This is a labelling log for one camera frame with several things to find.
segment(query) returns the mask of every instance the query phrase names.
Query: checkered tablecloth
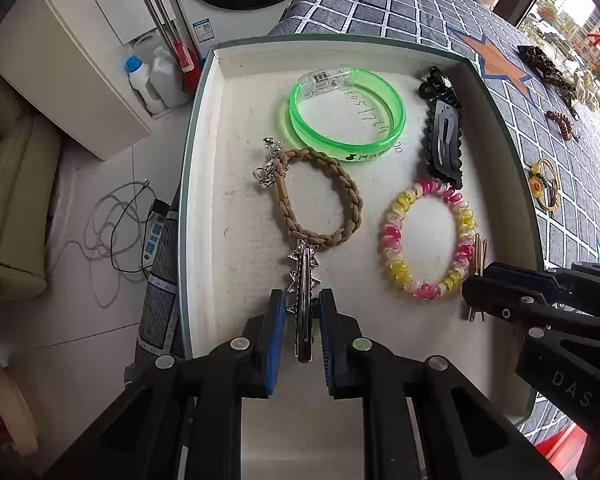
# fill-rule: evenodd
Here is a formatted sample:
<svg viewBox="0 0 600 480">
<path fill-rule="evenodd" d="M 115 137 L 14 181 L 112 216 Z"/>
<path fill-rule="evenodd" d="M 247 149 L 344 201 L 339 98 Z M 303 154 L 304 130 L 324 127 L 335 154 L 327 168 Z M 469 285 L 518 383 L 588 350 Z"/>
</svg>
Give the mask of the checkered tablecloth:
<svg viewBox="0 0 600 480">
<path fill-rule="evenodd" d="M 505 78 L 484 73 L 474 49 L 451 31 L 476 40 L 491 40 L 512 63 L 532 77 L 525 98 Z M 518 57 L 516 46 L 532 44 L 522 32 L 473 0 L 293 0 L 271 34 L 348 33 L 412 41 L 466 56 L 483 76 L 524 166 L 545 156 L 557 165 L 562 180 L 562 206 L 555 219 L 536 210 L 547 267 L 596 261 L 600 251 L 600 115 L 576 104 L 580 143 L 565 142 L 546 110 L 568 110 L 552 89 Z M 544 440 L 568 423 L 544 397 L 538 396 L 531 418 L 521 431 L 532 442 Z"/>
</svg>

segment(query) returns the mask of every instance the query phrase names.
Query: metal pole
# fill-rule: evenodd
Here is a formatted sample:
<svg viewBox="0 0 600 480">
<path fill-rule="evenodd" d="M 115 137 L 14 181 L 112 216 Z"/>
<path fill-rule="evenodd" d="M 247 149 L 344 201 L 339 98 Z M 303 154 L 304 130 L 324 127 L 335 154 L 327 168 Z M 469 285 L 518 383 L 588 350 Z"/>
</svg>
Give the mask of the metal pole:
<svg viewBox="0 0 600 480">
<path fill-rule="evenodd" d="M 171 42 L 171 39 L 169 38 L 167 32 L 164 30 L 164 27 L 162 26 L 162 23 L 160 22 L 160 17 L 158 17 L 158 15 L 155 12 L 154 4 L 151 3 L 151 0 L 143 0 L 143 1 L 144 1 L 144 5 L 146 6 L 146 9 L 149 11 L 149 14 L 151 15 L 152 20 L 154 20 L 155 26 L 158 28 L 158 31 L 160 32 L 160 35 L 162 36 L 164 43 L 167 44 L 167 48 L 169 49 L 171 55 L 173 56 L 173 59 L 178 60 L 178 54 L 176 53 L 176 51 L 173 47 L 173 43 Z"/>
<path fill-rule="evenodd" d="M 177 33 L 177 31 L 173 30 L 173 23 L 171 23 L 171 20 L 169 19 L 169 14 L 167 13 L 167 9 L 164 8 L 164 5 L 162 4 L 162 0 L 154 0 L 156 7 L 158 7 L 158 12 L 160 12 L 160 15 L 162 16 L 162 20 L 164 21 L 164 28 L 166 30 L 168 30 L 168 32 L 171 34 L 171 37 L 173 38 L 172 43 L 176 43 L 180 38 L 179 35 Z"/>
</svg>

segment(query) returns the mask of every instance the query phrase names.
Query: spiral hair tie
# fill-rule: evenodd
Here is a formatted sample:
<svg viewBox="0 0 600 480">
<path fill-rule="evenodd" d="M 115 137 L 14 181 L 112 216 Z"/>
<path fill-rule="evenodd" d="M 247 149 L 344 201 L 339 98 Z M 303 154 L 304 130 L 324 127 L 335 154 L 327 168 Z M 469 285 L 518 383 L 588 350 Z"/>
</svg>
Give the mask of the spiral hair tie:
<svg viewBox="0 0 600 480">
<path fill-rule="evenodd" d="M 453 262 L 437 285 L 414 279 L 402 256 L 400 244 L 400 230 L 405 214 L 417 199 L 428 194 L 439 196 L 449 206 L 458 226 L 458 244 Z M 467 276 L 474 254 L 476 227 L 474 212 L 469 209 L 468 203 L 462 200 L 462 193 L 439 179 L 423 180 L 398 195 L 390 209 L 380 236 L 382 254 L 392 282 L 422 300 L 435 300 L 458 288 Z"/>
</svg>

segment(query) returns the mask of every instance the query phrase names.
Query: robotic arm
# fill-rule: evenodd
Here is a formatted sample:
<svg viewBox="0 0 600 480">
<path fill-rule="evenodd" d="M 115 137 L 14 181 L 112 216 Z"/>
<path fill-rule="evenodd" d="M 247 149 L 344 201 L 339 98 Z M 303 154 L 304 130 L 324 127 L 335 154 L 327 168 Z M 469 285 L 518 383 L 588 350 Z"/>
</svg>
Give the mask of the robotic arm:
<svg viewBox="0 0 600 480">
<path fill-rule="evenodd" d="M 600 479 L 600 265 L 572 267 L 491 264 L 464 282 L 462 295 L 524 330 L 517 373 L 587 432 L 584 459 L 595 469 L 588 478 Z M 363 399 L 366 480 L 420 480 L 407 397 L 429 479 L 561 478 L 445 357 L 420 362 L 363 337 L 356 319 L 338 313 L 331 289 L 319 295 L 318 318 L 330 395 Z M 242 398 L 273 393 L 285 319 L 284 293 L 274 290 L 241 337 L 192 360 L 158 357 L 45 479 L 238 480 Z"/>
</svg>

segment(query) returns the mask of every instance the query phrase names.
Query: label sticker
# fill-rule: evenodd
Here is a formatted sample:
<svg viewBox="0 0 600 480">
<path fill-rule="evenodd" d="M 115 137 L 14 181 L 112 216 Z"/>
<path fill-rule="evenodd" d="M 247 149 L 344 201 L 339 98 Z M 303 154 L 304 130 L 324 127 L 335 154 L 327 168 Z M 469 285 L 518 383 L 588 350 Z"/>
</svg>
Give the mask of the label sticker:
<svg viewBox="0 0 600 480">
<path fill-rule="evenodd" d="M 195 22 L 193 24 L 193 31 L 196 33 L 196 37 L 200 43 L 214 38 L 214 30 L 211 28 L 209 18 L 200 22 Z"/>
</svg>

